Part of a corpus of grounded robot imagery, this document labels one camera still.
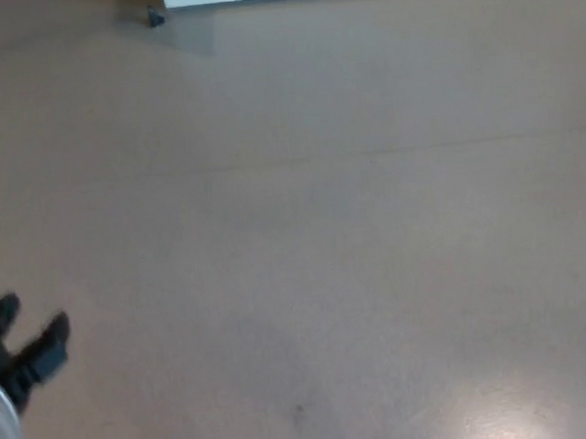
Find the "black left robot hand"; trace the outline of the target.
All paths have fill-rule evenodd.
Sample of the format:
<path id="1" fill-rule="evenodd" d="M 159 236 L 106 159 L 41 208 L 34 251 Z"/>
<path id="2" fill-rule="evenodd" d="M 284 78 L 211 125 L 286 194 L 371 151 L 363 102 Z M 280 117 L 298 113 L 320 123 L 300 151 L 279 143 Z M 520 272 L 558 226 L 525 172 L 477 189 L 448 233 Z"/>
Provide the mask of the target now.
<path id="1" fill-rule="evenodd" d="M 26 410 L 34 388 L 47 383 L 66 364 L 71 335 L 71 321 L 61 310 L 20 350 L 9 351 L 5 337 L 21 307 L 16 293 L 0 297 L 0 388 L 18 414 Z"/>

